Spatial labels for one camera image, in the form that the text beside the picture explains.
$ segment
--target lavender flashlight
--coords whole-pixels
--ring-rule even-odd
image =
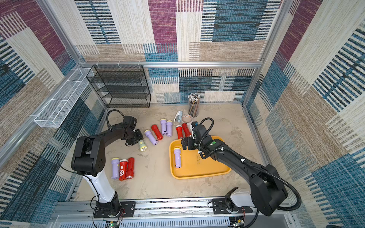
[[[161,133],[167,135],[166,131],[166,119],[161,119]]]
[[[119,158],[112,158],[112,179],[119,178]]]
[[[171,137],[172,136],[172,121],[168,120],[166,122],[167,125],[167,136]]]
[[[158,141],[155,139],[155,137],[153,137],[153,135],[152,135],[152,133],[151,133],[151,131],[149,129],[147,129],[145,131],[145,135],[147,136],[147,138],[150,139],[150,141],[151,141],[152,144],[156,145],[158,143]]]
[[[179,147],[174,148],[174,154],[175,154],[175,167],[181,168],[181,150]]]

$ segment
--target aluminum rail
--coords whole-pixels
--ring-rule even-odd
[[[81,63],[81,67],[90,68],[93,65],[143,65],[143,67],[235,67],[235,68],[258,68],[262,66],[261,61],[216,61],[216,62],[125,62],[125,61],[115,61],[115,62],[86,62]]]

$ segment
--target vented panel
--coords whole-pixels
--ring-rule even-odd
[[[106,221],[94,221],[98,228],[105,228]],[[61,222],[59,228],[94,228],[92,221],[90,222]]]
[[[142,228],[142,227],[227,227],[230,225],[229,217],[207,217],[207,218],[173,218],[173,219],[141,219],[125,220],[120,228]]]

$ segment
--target black wire mesh shelf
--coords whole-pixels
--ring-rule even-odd
[[[108,108],[149,108],[151,92],[143,66],[94,65],[87,79]]]

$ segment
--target metal mesh rack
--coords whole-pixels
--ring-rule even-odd
[[[87,79],[108,108],[149,108],[151,93],[143,66],[94,65]]]
[[[88,80],[86,79],[88,73],[93,74],[93,72],[89,71],[89,68],[78,68],[75,70],[34,119],[34,122],[40,127],[60,127],[88,85]]]

